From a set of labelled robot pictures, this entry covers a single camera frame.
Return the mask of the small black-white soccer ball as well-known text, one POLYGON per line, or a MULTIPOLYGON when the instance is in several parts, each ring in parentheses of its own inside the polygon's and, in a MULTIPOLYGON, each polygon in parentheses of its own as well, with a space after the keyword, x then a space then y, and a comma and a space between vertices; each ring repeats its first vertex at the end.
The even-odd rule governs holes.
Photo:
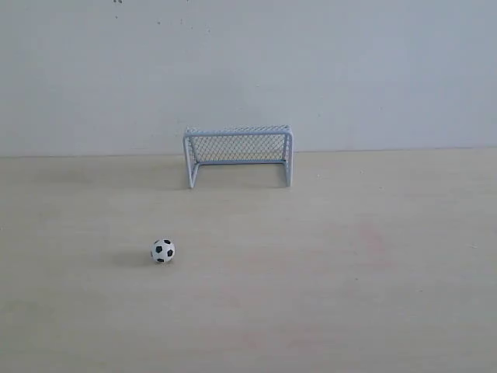
POLYGON ((155 263, 168 263, 175 256, 176 247, 170 239, 158 239, 153 243, 150 254, 155 263))

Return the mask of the white miniature soccer goal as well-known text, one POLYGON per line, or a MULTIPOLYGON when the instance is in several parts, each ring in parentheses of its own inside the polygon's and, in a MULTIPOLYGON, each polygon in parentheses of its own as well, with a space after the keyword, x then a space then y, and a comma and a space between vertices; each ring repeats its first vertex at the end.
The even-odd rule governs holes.
POLYGON ((188 128, 182 136, 182 146, 191 189, 202 166, 282 165, 286 184, 292 185, 294 134, 288 125, 188 128))

